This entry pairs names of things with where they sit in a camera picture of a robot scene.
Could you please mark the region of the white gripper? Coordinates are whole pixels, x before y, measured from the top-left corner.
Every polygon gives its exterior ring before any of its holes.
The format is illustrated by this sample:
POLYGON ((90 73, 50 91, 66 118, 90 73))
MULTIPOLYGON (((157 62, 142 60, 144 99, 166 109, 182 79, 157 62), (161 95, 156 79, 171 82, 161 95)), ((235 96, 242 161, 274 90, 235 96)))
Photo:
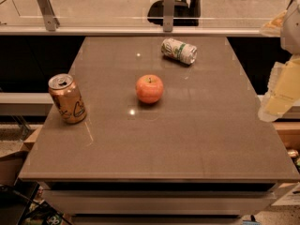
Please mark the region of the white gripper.
MULTIPOLYGON (((290 54, 300 53, 300 0, 293 0, 260 28, 260 34, 279 37, 281 48, 290 54)), ((300 99, 300 56, 293 55, 285 64, 276 62, 271 69, 267 92, 262 97, 258 117, 264 122, 281 118, 300 99)))

